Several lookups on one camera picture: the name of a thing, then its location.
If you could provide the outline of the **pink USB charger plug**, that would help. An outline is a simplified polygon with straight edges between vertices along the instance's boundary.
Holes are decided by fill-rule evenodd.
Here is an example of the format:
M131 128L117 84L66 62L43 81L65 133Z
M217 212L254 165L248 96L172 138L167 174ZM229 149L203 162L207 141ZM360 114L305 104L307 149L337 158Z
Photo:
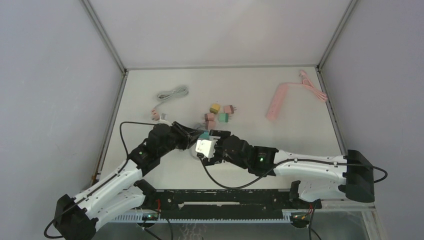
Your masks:
M152 109L150 111L150 113L151 113L151 119L153 121L159 121L160 120L161 115L156 111L156 109Z

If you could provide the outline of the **green charger plug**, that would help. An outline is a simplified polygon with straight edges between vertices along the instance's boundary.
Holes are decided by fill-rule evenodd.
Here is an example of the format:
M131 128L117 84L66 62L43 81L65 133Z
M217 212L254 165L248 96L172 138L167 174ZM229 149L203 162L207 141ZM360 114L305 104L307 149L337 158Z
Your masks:
M230 119L231 115L229 113L222 112L218 115L218 121L220 123L228 123Z

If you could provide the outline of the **pink power strip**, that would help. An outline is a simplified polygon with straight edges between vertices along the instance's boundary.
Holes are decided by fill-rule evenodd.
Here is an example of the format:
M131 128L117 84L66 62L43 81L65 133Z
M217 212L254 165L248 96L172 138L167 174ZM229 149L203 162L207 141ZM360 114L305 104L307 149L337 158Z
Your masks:
M287 83L282 83L277 87L266 113L266 118L269 121L275 121L278 118L288 90L289 85Z

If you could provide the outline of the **teal charger plug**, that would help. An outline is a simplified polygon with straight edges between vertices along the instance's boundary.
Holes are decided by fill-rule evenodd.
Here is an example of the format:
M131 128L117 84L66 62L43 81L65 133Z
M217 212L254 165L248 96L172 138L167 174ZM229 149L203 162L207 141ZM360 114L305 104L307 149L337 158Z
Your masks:
M210 135L209 135L209 132L204 132L204 133L202 133L200 136L199 136L199 138L198 138L199 140L209 140L210 139Z

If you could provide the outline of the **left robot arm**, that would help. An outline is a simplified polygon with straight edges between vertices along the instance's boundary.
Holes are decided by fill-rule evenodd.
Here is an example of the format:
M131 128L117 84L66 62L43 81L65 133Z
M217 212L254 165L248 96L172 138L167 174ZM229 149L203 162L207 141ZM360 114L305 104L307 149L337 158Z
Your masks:
M203 130L178 122L152 125L148 136L105 179L70 197L58 199L53 219L44 229L47 239L91 240L109 221L142 206L153 207L157 196L139 185L161 158L173 150L188 150Z

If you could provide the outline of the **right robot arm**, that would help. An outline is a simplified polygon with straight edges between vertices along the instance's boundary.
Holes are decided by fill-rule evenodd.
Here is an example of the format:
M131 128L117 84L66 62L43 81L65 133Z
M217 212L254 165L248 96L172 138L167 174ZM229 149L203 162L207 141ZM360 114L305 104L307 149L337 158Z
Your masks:
M388 177L385 169L372 165L357 150L337 156L296 154L251 145L229 131L212 130L208 139L197 140L195 152L204 167L230 163L257 176L241 189L267 176L293 178L289 203L295 208L317 200L373 203L375 184Z

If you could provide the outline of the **pink charger plug with prongs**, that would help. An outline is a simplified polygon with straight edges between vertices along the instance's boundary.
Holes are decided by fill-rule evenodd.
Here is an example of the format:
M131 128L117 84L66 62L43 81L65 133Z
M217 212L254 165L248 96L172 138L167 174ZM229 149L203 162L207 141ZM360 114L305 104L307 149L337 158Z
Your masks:
M208 120L208 121L205 122L205 129L206 130L210 131L210 130L215 129L215 127L216 127L216 122L215 121Z

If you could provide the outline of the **pink charger plug far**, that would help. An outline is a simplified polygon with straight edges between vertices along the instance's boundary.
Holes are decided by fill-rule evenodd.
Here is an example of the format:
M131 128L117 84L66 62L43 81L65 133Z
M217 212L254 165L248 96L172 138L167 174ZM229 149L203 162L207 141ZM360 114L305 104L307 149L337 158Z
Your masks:
M232 115L235 113L235 111L237 110L237 108L233 105L225 105L223 107L223 112L229 115Z

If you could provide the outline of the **yellow charger plug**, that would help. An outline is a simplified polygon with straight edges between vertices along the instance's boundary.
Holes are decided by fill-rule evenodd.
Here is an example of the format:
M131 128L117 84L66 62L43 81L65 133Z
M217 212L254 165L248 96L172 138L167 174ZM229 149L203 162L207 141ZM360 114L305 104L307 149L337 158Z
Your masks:
M213 113L213 114L218 114L220 112L221 109L221 105L218 103L213 103L210 108L209 108L209 112Z

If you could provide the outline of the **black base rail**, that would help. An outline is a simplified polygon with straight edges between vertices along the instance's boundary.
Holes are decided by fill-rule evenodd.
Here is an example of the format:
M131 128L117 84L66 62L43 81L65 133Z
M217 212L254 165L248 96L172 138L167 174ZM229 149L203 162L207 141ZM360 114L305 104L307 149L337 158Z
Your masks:
M149 194L143 205L170 220L276 220L284 211L307 213L321 203L295 198L286 189L168 189Z

